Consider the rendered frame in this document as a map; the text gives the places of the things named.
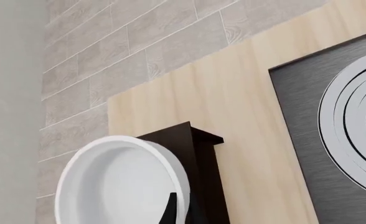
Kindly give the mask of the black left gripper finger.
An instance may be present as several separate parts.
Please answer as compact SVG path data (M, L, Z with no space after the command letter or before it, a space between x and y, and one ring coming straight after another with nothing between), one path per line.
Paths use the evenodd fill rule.
M170 193L165 211L159 221L159 224L176 224L177 220L177 194Z

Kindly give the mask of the dark brown wooden cabinet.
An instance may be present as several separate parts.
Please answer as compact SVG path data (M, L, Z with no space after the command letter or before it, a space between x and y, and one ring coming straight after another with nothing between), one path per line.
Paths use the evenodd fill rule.
M230 224L214 145L223 138L199 130L190 122L138 137L170 150L181 162L190 184L185 224Z

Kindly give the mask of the flat black stove plate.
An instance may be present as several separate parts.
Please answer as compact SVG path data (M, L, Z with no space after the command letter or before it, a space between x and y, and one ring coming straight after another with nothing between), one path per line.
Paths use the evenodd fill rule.
M366 224L366 35L270 77L319 224Z

